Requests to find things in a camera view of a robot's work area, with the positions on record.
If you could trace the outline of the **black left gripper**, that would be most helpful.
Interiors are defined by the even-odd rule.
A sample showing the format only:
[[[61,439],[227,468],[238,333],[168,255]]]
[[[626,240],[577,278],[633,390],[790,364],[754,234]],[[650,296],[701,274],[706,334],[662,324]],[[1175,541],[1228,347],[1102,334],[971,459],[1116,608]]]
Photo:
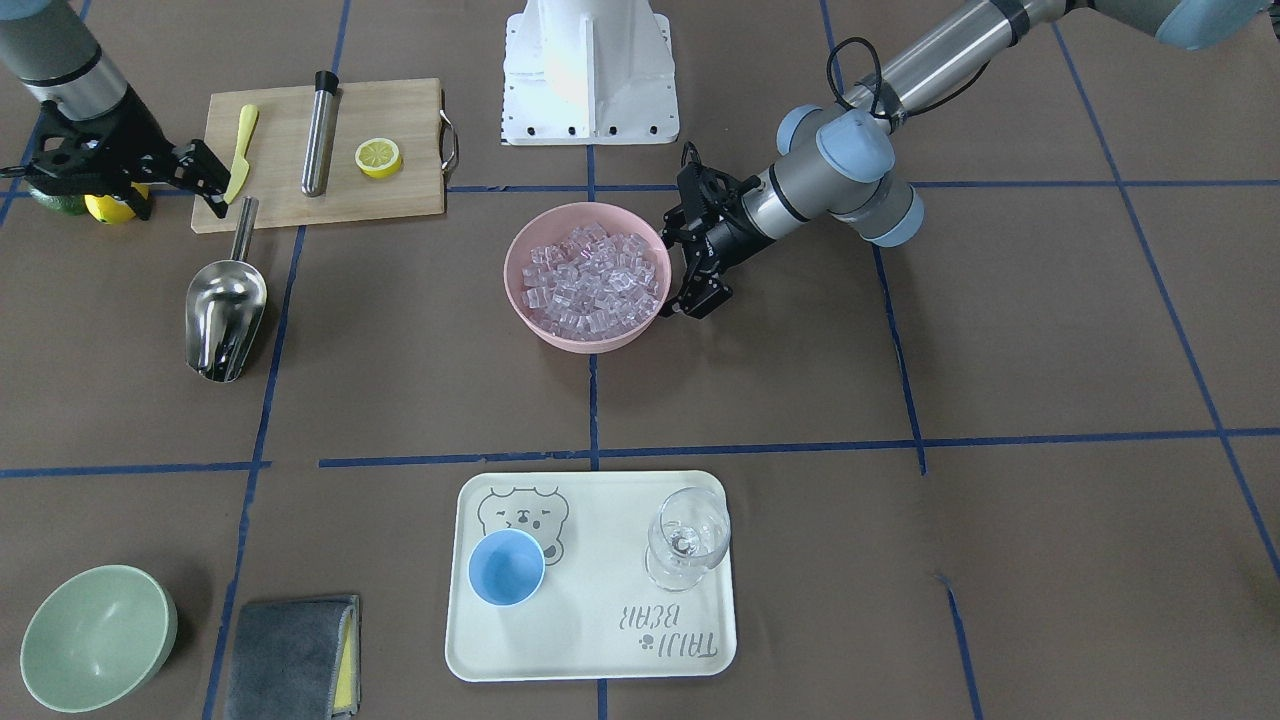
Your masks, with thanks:
[[[733,297],[723,274],[769,247],[774,238],[762,233],[744,205],[690,210],[686,225],[660,231],[666,263],[666,290],[659,318],[682,313],[703,319]]]

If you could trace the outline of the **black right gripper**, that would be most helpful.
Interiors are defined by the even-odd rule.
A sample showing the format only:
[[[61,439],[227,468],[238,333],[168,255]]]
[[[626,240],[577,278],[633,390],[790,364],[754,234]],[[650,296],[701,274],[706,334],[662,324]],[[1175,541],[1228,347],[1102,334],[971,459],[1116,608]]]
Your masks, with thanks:
[[[37,146],[23,179],[49,196],[124,195],[133,183],[169,184],[202,199],[218,219],[228,214],[230,172],[201,140],[175,146],[140,100],[73,120],[52,100],[41,102]]]

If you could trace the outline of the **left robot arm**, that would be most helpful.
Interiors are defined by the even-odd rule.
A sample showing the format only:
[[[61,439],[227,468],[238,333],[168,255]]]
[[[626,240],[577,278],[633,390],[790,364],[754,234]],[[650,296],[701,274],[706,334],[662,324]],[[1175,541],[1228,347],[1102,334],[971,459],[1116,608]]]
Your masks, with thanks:
[[[918,191],[895,173],[892,133],[972,87],[1005,49],[1038,26],[1080,10],[1080,1],[965,1],[890,61],[827,106],[792,109],[776,132],[777,158],[736,179],[684,146],[678,205],[660,237],[680,249],[684,275],[660,316],[703,319],[732,297],[724,273],[818,217],[850,225],[867,242],[896,247],[922,227]]]

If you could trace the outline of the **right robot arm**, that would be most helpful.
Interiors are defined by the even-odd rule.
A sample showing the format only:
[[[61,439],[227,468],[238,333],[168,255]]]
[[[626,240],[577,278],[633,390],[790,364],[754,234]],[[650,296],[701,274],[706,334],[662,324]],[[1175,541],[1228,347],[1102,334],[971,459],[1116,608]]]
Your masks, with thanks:
[[[201,140],[168,140],[154,114],[65,1],[5,1],[3,65],[40,102],[29,160],[3,168],[37,193],[99,196],[141,220],[142,186],[168,184],[228,213],[230,172]]]

